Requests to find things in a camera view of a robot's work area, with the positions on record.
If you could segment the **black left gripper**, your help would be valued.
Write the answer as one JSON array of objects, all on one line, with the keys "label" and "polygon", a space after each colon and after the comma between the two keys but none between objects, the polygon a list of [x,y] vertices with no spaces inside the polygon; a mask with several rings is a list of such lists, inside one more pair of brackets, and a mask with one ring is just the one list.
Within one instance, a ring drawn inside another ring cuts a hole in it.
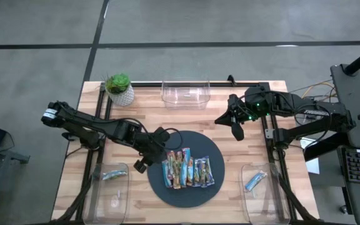
[{"label": "black left gripper", "polygon": [[137,172],[143,174],[147,169],[146,163],[161,163],[166,159],[166,141],[170,134],[158,127],[154,132],[142,132],[137,135],[137,151],[142,157],[134,163]]}]

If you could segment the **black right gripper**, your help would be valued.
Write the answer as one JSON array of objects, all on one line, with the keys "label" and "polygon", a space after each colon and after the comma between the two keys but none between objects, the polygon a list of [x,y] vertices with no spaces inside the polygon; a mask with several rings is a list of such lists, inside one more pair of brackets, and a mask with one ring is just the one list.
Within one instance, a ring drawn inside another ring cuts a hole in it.
[{"label": "black right gripper", "polygon": [[244,139],[244,131],[240,123],[244,124],[246,121],[254,120],[253,112],[246,107],[242,98],[243,96],[238,98],[236,94],[230,94],[229,99],[227,100],[226,112],[214,121],[215,124],[229,126],[232,135],[237,141],[242,141]]}]

